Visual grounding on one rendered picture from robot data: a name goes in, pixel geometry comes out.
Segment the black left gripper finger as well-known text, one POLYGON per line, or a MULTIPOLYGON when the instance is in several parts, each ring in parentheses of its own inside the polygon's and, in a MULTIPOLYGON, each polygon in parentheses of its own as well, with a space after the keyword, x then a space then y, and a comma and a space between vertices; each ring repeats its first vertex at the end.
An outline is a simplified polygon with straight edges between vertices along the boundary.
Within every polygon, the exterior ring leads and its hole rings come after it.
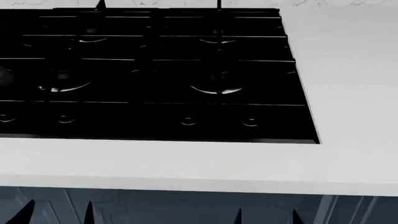
POLYGON ((85 212, 85 219, 83 224, 95 224, 95 218, 93 214, 93 205, 92 202, 89 201, 86 212, 85 212))
POLYGON ((34 212, 35 201, 32 199, 11 218, 11 224, 29 224, 34 212))

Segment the dark blue cabinet front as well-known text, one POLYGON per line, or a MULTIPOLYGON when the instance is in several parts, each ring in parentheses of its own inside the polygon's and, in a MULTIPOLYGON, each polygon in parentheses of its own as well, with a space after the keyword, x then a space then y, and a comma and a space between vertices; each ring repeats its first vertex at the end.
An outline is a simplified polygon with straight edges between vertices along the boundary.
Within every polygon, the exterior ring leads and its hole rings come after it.
POLYGON ((29 201, 29 224, 83 224, 89 201, 95 224, 398 224, 398 197, 247 194, 38 187, 0 187, 0 224, 29 201))

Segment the black gas cooktop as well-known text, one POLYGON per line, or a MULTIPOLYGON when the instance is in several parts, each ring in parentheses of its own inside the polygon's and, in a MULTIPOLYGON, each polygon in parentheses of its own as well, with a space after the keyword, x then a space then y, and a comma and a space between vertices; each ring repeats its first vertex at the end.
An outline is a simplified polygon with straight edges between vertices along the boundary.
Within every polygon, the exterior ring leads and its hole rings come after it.
POLYGON ((100 73, 92 87, 79 95, 1 108, 0 113, 18 118, 0 123, 0 138, 320 143, 306 97, 305 105, 154 102, 145 65, 143 56, 135 62, 115 63, 112 72, 100 73), (68 114, 76 116, 73 123, 57 121, 58 115, 68 114), (182 117, 198 122, 185 126, 179 123, 182 117), (245 118, 258 119, 258 126, 241 124, 245 118))

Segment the black gas burner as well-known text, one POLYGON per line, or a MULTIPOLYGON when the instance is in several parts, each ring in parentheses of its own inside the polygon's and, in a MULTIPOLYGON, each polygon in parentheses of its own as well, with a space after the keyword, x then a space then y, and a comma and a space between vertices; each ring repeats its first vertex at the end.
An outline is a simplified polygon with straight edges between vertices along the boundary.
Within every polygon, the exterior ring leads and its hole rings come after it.
POLYGON ((207 71, 192 78, 190 86, 202 93, 225 95, 242 90, 246 81, 236 72, 207 71))
POLYGON ((77 35, 70 37, 69 39, 72 42, 78 43, 94 43, 94 42, 103 42, 107 40, 107 37, 100 36, 100 27, 85 27, 81 29, 77 35))
POLYGON ((230 39, 229 37, 223 37, 223 29, 212 29, 211 34, 213 36, 201 37, 199 41, 207 44, 230 44, 236 42, 236 40, 230 39))
POLYGON ((36 87, 43 91, 57 93, 76 90, 90 83, 91 79, 79 70, 53 68, 39 78, 36 87))

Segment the black cast iron grate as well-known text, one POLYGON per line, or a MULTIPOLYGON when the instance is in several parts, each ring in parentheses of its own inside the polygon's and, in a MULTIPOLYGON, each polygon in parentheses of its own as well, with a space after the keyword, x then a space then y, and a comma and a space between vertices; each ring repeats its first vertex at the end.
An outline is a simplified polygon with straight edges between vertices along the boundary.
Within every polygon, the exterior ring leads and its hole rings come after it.
POLYGON ((154 102, 305 105, 307 103, 289 39, 277 9, 163 11, 144 47, 145 70, 154 102), (212 29, 223 29, 230 44, 207 44, 212 29), (236 72, 246 78, 240 91, 202 93, 190 86, 207 72, 236 72))
POLYGON ((43 103, 79 95, 115 63, 135 62, 154 34, 161 9, 96 7, 0 9, 0 109, 13 104, 43 103), (78 43, 69 38, 85 27, 100 27, 103 42, 78 43), (48 92, 36 87, 51 69, 72 68, 91 83, 72 91, 48 92))

